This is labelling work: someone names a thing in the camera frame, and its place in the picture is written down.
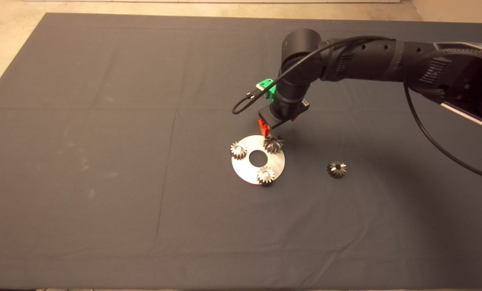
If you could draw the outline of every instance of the table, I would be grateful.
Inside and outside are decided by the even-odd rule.
[[[482,42],[482,24],[48,13],[0,79],[0,288],[482,288],[482,178],[398,83],[314,83],[286,166],[243,182],[282,39]],[[415,95],[482,170],[482,128]],[[346,162],[341,180],[326,173]]]

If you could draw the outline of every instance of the green gripper part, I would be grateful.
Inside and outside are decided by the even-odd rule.
[[[262,88],[268,87],[271,83],[273,82],[272,79],[264,79],[261,82],[259,82],[259,85],[261,85]],[[273,102],[274,96],[275,96],[275,85],[270,88],[270,90],[266,93],[267,98],[270,99],[270,101]]]

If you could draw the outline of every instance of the gear teeth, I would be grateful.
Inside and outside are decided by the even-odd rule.
[[[278,153],[282,150],[282,146],[284,145],[284,140],[281,138],[280,135],[277,137],[272,137],[268,135],[264,139],[264,149],[271,154]]]
[[[328,173],[333,178],[341,178],[347,173],[347,164],[337,160],[328,164]]]
[[[230,154],[236,160],[242,160],[246,157],[246,145],[242,142],[236,141],[230,145]]]
[[[275,172],[272,168],[264,166],[257,171],[257,181],[263,186],[268,186],[275,180]]]

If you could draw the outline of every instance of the circular metal disc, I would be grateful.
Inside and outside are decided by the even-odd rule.
[[[241,179],[250,184],[259,185],[257,181],[257,171],[261,167],[256,167],[250,162],[250,154],[253,151],[262,151],[266,154],[268,162],[265,166],[272,168],[275,172],[275,180],[282,174],[284,170],[284,152],[281,150],[278,153],[272,154],[264,148],[264,137],[262,135],[247,136],[241,140],[246,145],[246,156],[242,160],[236,160],[232,157],[232,167]]]

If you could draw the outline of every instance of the disc center hole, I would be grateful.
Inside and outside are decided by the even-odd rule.
[[[262,167],[268,162],[268,157],[264,151],[252,151],[248,158],[250,159],[250,163],[255,167]]]

